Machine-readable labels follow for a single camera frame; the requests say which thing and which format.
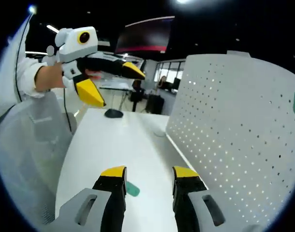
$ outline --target white perforated panel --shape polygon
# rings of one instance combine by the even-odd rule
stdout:
[[[230,218],[267,226],[295,187],[295,75],[234,55],[186,59],[166,132]]]

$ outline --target person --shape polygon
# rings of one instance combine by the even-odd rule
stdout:
[[[62,93],[65,86],[62,82],[62,64],[55,62],[55,56],[50,57],[50,62],[26,57],[25,41],[29,27],[27,18],[0,56],[0,116],[13,105],[30,97],[44,97],[50,89],[56,94],[63,109]],[[95,78],[95,73],[88,70],[85,73]]]
[[[158,88],[162,88],[164,86],[164,83],[167,81],[167,77],[166,76],[162,76],[160,81],[157,84]]]

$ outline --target mesh office chair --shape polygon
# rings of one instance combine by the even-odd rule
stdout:
[[[21,102],[0,118],[0,177],[35,228],[55,219],[59,174],[71,139],[53,92]]]

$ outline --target black cable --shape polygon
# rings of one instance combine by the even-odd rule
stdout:
[[[16,91],[17,91],[18,97],[19,97],[21,102],[22,102],[22,98],[21,98],[21,94],[20,94],[20,91],[18,90],[18,85],[17,85],[17,63],[18,63],[18,56],[20,54],[21,44],[22,44],[22,40],[23,40],[23,37],[24,37],[24,34],[25,34],[25,30],[26,30],[26,27],[27,27],[28,23],[30,22],[31,17],[32,17],[32,14],[30,14],[30,16],[29,16],[29,18],[27,20],[27,23],[25,24],[23,34],[22,34],[22,37],[21,37],[21,40],[20,40],[20,44],[18,46],[18,51],[17,51],[17,56],[16,56],[16,64],[15,64],[15,87],[16,87]]]
[[[66,112],[66,116],[67,116],[67,121],[68,121],[69,129],[70,129],[70,132],[72,133],[71,124],[70,124],[70,120],[69,120],[68,112],[67,112],[67,108],[66,108],[65,89],[64,89],[64,108],[65,108],[65,112]]]

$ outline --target window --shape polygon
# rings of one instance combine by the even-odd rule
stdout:
[[[185,62],[181,62],[181,65],[180,65],[180,68],[177,72],[177,78],[178,79],[182,79],[182,74],[183,74],[183,71],[184,71],[184,65],[185,65]]]
[[[175,81],[179,64],[180,64],[179,62],[172,62],[170,64],[169,72],[167,75],[167,82],[173,83]]]
[[[154,76],[154,82],[159,82],[162,76],[167,77],[167,82],[174,83],[175,78],[181,79],[185,62],[158,63]]]

